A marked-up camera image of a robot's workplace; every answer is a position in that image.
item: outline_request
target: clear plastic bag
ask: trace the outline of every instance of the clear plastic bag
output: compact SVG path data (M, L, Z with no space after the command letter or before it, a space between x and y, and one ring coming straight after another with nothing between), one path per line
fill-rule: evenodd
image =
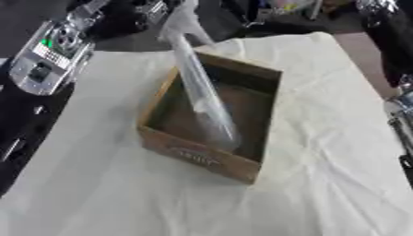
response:
M207 143L214 148L232 151L240 145L240 135L194 49L185 38L185 34L192 34L203 44L214 43L199 24L195 13L197 6L198 0L186 0L175 8L159 38L172 46L183 84L198 122L205 131Z

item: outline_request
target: wrinkled fabric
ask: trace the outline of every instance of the wrinkled fabric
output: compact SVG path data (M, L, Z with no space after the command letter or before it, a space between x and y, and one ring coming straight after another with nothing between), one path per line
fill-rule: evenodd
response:
M136 117L171 53L97 53L0 201L0 235L413 235L413 192L383 102L331 36L200 50L284 71L255 185L142 148Z

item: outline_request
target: label on box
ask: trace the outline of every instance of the label on box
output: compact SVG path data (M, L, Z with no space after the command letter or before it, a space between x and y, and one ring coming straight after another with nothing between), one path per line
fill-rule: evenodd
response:
M194 151L184 147L169 147L169 150L175 154L178 154L180 157L201 164L203 166L212 167L221 165L221 163L216 159L213 159L199 151Z

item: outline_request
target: floor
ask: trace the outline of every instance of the floor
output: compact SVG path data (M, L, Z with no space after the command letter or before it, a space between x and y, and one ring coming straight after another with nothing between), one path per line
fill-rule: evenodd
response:
M62 16L68 1L0 0L0 26L2 26L0 58L14 55L44 20ZM239 2L246 3L247 0L239 0ZM240 27L240 23L233 15L219 7L219 0L200 0L198 15L201 24L215 41L228 39L228 36ZM299 14L277 17L276 20L323 26L336 36L353 61L383 97L393 94L393 90L387 86L381 72L380 54L368 37L361 33L362 28L356 13L346 14L335 21L329 20L324 15L315 21L310 21ZM103 41L98 44L98 50L123 52L168 50L168 45L156 40L158 33L159 27L155 27L136 35Z

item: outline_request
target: wooden box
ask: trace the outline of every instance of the wooden box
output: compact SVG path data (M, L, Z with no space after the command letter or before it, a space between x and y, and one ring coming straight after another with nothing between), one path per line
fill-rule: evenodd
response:
M199 53L217 92L242 136L229 153L206 145L177 69L172 69L137 121L144 147L225 176L253 183L263 163L281 73Z

